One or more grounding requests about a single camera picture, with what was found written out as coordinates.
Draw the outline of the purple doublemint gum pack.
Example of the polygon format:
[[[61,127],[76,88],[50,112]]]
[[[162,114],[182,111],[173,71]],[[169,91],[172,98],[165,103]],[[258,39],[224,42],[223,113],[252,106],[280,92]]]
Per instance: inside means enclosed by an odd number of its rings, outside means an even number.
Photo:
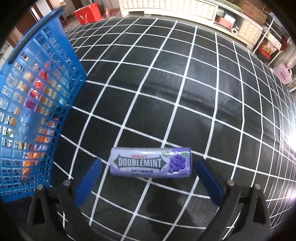
[[[110,171],[114,176],[142,178],[188,178],[192,153],[180,148],[112,148]]]

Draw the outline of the blue plastic basket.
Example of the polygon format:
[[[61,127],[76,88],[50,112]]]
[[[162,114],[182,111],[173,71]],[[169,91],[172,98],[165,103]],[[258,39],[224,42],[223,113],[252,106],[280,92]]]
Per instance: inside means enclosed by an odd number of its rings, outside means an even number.
[[[62,127],[86,72],[60,21],[63,7],[43,17],[1,68],[1,200],[49,187]]]

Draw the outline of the pink gift bag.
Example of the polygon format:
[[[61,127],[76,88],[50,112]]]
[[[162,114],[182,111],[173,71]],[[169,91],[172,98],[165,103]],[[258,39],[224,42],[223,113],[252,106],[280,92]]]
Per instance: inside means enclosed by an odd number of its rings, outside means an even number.
[[[290,70],[284,65],[284,63],[279,63],[273,68],[274,74],[277,78],[284,84],[287,85],[292,82],[292,76]]]

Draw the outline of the black white grid tablecloth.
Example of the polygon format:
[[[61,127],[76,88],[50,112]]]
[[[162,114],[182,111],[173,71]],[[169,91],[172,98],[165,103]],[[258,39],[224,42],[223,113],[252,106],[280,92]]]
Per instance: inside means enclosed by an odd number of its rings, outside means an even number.
[[[196,174],[111,175],[113,147],[190,147],[224,179],[259,184],[271,231],[295,202],[295,100],[256,56],[218,33],[158,18],[67,30],[87,79],[63,127],[53,186],[103,172],[81,207],[104,240],[196,240],[215,206]]]

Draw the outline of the white metal shelf rack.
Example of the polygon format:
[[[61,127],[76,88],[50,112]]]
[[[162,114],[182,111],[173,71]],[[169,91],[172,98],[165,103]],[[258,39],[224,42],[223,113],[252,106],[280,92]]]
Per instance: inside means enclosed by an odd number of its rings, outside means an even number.
[[[284,50],[287,49],[292,40],[288,31],[273,12],[264,7],[263,13],[267,16],[263,31],[255,44],[252,52],[269,67],[273,65],[276,59]]]

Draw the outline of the white tv cabinet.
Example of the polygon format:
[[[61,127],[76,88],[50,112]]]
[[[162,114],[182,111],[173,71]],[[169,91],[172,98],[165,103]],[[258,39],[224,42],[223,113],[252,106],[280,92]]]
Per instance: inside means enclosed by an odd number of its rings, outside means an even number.
[[[123,16],[141,11],[146,15],[171,16],[220,30],[253,48],[263,27],[229,1],[119,1]]]

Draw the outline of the cardboard box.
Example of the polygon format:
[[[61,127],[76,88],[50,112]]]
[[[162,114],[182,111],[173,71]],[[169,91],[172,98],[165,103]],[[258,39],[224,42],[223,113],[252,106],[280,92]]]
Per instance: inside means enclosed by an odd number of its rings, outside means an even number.
[[[263,25],[267,16],[262,12],[262,9],[257,8],[249,1],[237,1],[237,5],[242,9],[242,12],[257,22],[259,25]]]

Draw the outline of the red gift bag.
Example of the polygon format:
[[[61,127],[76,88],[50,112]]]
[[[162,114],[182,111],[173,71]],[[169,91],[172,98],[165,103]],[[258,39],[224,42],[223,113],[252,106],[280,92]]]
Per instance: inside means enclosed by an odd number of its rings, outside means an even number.
[[[74,14],[78,19],[80,25],[98,22],[102,19],[98,2],[90,4],[88,6],[84,6],[74,11]]]

